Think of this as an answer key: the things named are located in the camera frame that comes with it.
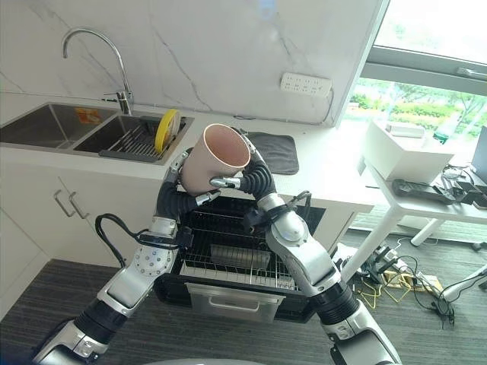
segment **drawer handle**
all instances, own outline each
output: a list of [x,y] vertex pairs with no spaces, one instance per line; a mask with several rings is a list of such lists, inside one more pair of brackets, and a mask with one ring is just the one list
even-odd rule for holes
[[215,303],[212,299],[213,299],[213,297],[209,297],[208,302],[209,302],[210,306],[213,306],[215,308],[240,310],[241,312],[251,312],[251,313],[257,312],[260,308],[260,302],[257,302],[257,307],[249,308],[247,306],[232,306],[231,304]]

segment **stainless steel sink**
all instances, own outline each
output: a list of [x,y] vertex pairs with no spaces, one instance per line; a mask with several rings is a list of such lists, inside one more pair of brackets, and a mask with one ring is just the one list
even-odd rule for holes
[[0,128],[0,142],[66,149],[115,115],[115,109],[48,103]]
[[158,153],[154,138],[161,117],[141,112],[127,116],[117,109],[48,103],[3,125],[0,143],[63,154],[165,163],[193,118],[182,116],[176,137]]

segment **cardboard box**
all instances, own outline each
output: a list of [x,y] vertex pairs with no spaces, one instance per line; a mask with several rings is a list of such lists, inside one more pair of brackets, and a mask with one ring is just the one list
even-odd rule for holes
[[382,125],[371,122],[365,134],[362,155],[385,180],[404,179],[429,184],[454,153],[432,137],[394,137]]

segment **window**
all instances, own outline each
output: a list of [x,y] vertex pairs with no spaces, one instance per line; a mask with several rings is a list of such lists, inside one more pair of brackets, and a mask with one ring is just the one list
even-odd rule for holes
[[391,0],[363,78],[487,96],[487,2]]
[[392,0],[375,44],[487,64],[485,14],[485,0]]
[[343,125],[422,125],[470,160],[487,125],[485,14],[484,0],[391,0]]
[[363,128],[372,119],[421,125],[440,143],[448,143],[457,156],[470,161],[480,130],[487,125],[487,97],[361,78],[344,120]]

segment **cabinet door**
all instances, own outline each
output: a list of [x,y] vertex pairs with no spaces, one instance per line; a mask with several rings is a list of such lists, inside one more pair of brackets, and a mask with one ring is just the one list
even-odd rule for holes
[[61,171],[2,161],[2,209],[51,259],[112,265],[106,248],[69,204]]
[[[62,181],[71,194],[76,193],[75,204],[83,214],[88,214],[87,221],[93,230],[99,214],[112,213],[120,217],[132,232],[138,232],[150,227],[162,179],[64,170]],[[110,242],[130,263],[136,241],[112,221],[103,220],[102,228]]]

